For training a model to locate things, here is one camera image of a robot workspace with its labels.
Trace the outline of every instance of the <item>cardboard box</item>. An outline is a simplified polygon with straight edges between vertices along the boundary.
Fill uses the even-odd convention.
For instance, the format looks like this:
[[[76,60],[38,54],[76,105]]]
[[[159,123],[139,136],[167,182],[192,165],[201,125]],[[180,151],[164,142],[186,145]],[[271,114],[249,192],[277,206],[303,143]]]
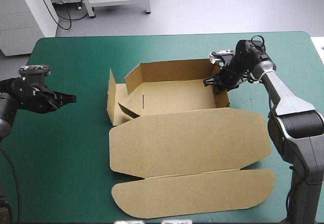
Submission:
[[[108,115],[114,126],[140,115],[229,106],[226,90],[214,96],[203,79],[220,71],[209,59],[141,63],[117,84],[112,71],[108,87]]]
[[[203,79],[208,59],[141,63],[117,84],[110,71],[110,168],[144,178],[112,196],[137,218],[245,209],[268,198],[271,170],[241,170],[271,153],[261,114],[228,108]]]
[[[271,153],[261,114],[232,108],[140,116],[109,132],[110,168],[127,214],[154,218],[245,209],[268,198],[271,170],[240,170]]]

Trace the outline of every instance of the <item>cable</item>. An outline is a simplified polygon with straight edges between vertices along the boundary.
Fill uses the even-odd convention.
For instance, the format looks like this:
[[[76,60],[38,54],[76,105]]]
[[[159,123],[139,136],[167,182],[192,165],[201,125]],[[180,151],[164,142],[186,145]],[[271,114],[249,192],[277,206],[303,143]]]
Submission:
[[[64,28],[63,26],[61,26],[61,25],[60,25],[60,24],[55,20],[55,18],[53,17],[53,15],[52,15],[52,13],[51,13],[49,7],[47,6],[45,0],[43,0],[43,2],[44,2],[44,4],[45,4],[45,6],[46,6],[48,12],[50,13],[52,19],[54,20],[54,22],[55,22],[55,23],[56,23],[60,28],[62,28],[63,30],[70,30],[70,29],[72,28],[72,21],[71,21],[71,20],[70,20],[70,26],[69,26],[68,28]],[[67,15],[68,15],[69,19],[71,19],[71,16],[70,16],[69,11],[68,11],[67,9],[66,9],[66,11],[67,11]]]
[[[77,18],[77,19],[67,19],[67,18],[62,17],[62,16],[60,16],[59,14],[57,14],[58,17],[60,17],[60,18],[62,18],[62,19],[64,19],[64,20],[71,20],[71,21],[75,21],[75,20],[82,20],[82,19],[85,18],[87,15],[88,15],[88,13],[86,12],[86,14],[83,15],[81,18]]]
[[[20,200],[20,187],[19,187],[19,181],[18,181],[18,176],[17,176],[17,172],[15,169],[15,165],[14,162],[11,160],[11,158],[9,157],[8,153],[5,151],[5,149],[3,149],[0,145],[0,151],[4,154],[4,156],[6,157],[6,159],[8,160],[12,173],[14,175],[14,179],[15,179],[15,183],[16,183],[16,191],[17,191],[17,224],[20,224],[20,216],[21,216],[21,200]]]

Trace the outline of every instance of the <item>green table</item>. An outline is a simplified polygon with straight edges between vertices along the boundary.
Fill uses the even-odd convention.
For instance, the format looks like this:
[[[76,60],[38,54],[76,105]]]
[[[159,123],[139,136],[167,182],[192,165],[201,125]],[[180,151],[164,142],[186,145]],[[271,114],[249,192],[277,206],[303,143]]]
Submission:
[[[206,58],[210,51],[234,49],[252,33],[162,36],[111,36],[41,39],[28,64],[49,64],[46,83],[57,91],[76,94],[77,103],[55,113],[37,115],[18,111],[12,134],[3,146],[13,158],[21,184],[22,221],[113,222],[133,219],[111,196],[116,183],[134,177],[109,168],[106,113],[111,67],[119,83],[140,62]],[[261,33],[277,74],[301,98],[324,112],[324,66],[303,32]],[[262,85],[245,83],[229,92],[231,107],[267,115],[268,96]],[[0,155],[0,186],[16,210],[14,179]],[[270,157],[250,168],[271,168],[277,176],[272,195],[248,209],[196,214],[177,218],[193,221],[278,222],[286,214],[285,198],[291,170],[275,148]],[[324,196],[317,213],[324,221]]]

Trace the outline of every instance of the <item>cardboard sheet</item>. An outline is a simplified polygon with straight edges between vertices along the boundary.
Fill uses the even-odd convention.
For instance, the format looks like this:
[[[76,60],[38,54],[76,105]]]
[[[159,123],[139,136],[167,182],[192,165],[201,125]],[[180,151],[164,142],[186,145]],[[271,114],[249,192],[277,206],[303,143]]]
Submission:
[[[232,108],[140,116],[109,132],[110,168],[138,177],[240,169],[271,153],[263,115]]]
[[[265,201],[274,184],[271,170],[234,170],[119,183],[111,193],[127,214],[154,218],[250,208]]]

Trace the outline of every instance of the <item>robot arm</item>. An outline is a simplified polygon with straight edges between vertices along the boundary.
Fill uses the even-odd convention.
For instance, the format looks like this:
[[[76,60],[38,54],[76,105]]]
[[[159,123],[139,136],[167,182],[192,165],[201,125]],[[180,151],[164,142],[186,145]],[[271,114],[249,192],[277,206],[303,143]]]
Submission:
[[[44,84],[50,70],[47,65],[23,66],[21,77],[0,81],[0,139],[10,134],[18,109],[45,114],[76,102],[75,95],[52,91]]]
[[[205,79],[214,93],[227,91],[251,79],[261,82],[271,100],[268,131],[285,162],[293,165],[291,189],[287,196],[287,218],[293,224],[314,224],[324,175],[324,118],[315,107],[297,97],[276,75],[276,66],[265,52],[264,39],[240,40],[231,58],[213,52],[214,62],[223,62],[221,71]]]

